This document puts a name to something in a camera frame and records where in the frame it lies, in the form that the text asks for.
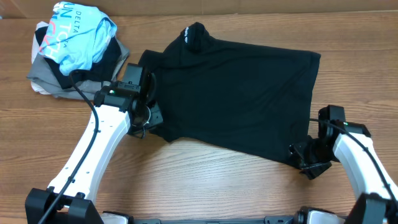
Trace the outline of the black t-shirt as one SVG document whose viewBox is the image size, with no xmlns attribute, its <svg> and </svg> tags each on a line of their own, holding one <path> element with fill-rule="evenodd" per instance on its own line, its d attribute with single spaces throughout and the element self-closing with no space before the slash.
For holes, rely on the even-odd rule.
<svg viewBox="0 0 398 224">
<path fill-rule="evenodd" d="M 155 75 L 163 123 L 153 133 L 192 138 L 284 164 L 307 137 L 321 56 L 212 37 L 199 22 L 139 65 Z"/>
</svg>

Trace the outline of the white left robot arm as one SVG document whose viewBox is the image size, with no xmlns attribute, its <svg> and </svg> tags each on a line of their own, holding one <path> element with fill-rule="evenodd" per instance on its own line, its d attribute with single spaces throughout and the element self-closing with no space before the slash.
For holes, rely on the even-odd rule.
<svg viewBox="0 0 398 224">
<path fill-rule="evenodd" d="M 130 63 L 123 79 L 103 86 L 94 99 L 88 125 L 69 160 L 45 190 L 32 189 L 25 200 L 28 223 L 133 223 L 132 216 L 99 212 L 96 196 L 103 174 L 125 135 L 144 138 L 163 122 L 155 100 L 157 79 Z"/>
</svg>

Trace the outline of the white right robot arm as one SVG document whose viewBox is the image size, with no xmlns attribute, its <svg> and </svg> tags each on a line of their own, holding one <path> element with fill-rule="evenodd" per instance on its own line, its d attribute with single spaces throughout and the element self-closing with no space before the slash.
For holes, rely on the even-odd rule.
<svg viewBox="0 0 398 224">
<path fill-rule="evenodd" d="M 302 207 L 292 223 L 397 223 L 397 185 L 391 179 L 363 124 L 348 122 L 341 106 L 318 112 L 317 138 L 289 147 L 289 159 L 313 180 L 339 162 L 349 178 L 356 203 L 346 218 L 313 207 Z"/>
</svg>

